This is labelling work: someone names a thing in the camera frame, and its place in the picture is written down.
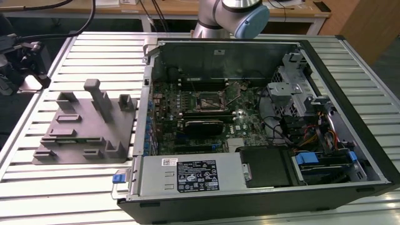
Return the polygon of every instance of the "wooden cabinet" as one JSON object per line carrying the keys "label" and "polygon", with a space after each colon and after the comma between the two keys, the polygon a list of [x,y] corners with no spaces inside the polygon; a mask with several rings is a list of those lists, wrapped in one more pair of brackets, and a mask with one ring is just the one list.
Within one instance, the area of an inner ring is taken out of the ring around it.
{"label": "wooden cabinet", "polygon": [[332,10],[320,35],[341,34],[369,65],[400,33],[400,0],[324,0]]}

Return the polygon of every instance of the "aluminum extrusion table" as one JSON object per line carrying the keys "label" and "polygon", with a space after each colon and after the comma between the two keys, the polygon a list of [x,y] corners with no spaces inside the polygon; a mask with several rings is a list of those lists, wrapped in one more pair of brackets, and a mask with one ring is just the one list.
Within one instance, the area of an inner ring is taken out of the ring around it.
{"label": "aluminum extrusion table", "polygon": [[[135,224],[111,198],[112,175],[131,166],[124,164],[32,165],[55,112],[60,91],[89,98],[83,84],[101,81],[111,98],[129,93],[140,97],[144,64],[143,41],[147,37],[188,38],[187,33],[85,32],[69,38],[51,67],[52,84],[35,94],[23,117],[0,152],[0,221],[20,224]],[[400,101],[388,90],[345,40],[335,36],[263,35],[263,39],[307,39],[319,53],[344,93],[349,97],[397,169],[400,168]],[[324,93],[321,83],[316,85]],[[120,185],[119,191],[128,190]],[[243,217],[184,223],[296,225],[399,224],[400,192],[367,197],[321,212],[300,212],[263,217]]]}

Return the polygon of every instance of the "green circuit board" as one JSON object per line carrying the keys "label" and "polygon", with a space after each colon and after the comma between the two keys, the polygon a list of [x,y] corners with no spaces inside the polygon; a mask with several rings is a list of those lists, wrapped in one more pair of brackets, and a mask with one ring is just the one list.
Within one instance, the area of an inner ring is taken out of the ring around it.
{"label": "green circuit board", "polygon": [[[200,151],[177,151],[181,147],[213,146],[212,152],[228,152],[227,139],[243,138],[245,146],[268,145],[259,111],[255,109],[259,87],[247,87],[245,82],[229,82],[223,91],[181,91],[177,84],[155,85],[157,155],[196,154]],[[231,123],[223,124],[223,132],[207,138],[185,138],[181,131],[183,112],[203,109],[217,110],[235,115]]]}

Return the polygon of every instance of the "white sticker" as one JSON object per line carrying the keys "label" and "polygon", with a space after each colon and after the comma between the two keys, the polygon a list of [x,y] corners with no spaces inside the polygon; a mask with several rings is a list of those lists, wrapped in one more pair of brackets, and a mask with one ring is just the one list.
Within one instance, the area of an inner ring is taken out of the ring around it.
{"label": "white sticker", "polygon": [[207,183],[205,183],[205,186],[217,186],[217,185],[219,185],[217,182],[207,182]]}
{"label": "white sticker", "polygon": [[176,163],[177,163],[177,158],[164,158],[161,160],[161,166],[176,165]]}
{"label": "white sticker", "polygon": [[139,13],[137,10],[121,10],[120,12],[121,13]]}

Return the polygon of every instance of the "gray 3d printed holder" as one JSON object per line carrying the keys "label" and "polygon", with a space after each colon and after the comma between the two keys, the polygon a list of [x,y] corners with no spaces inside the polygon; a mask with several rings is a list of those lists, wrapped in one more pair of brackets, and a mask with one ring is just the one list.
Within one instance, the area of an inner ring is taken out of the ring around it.
{"label": "gray 3d printed holder", "polygon": [[97,79],[84,83],[93,99],[77,99],[72,92],[60,93],[60,108],[33,154],[33,164],[127,161],[137,101],[129,95],[109,99],[99,86]]}

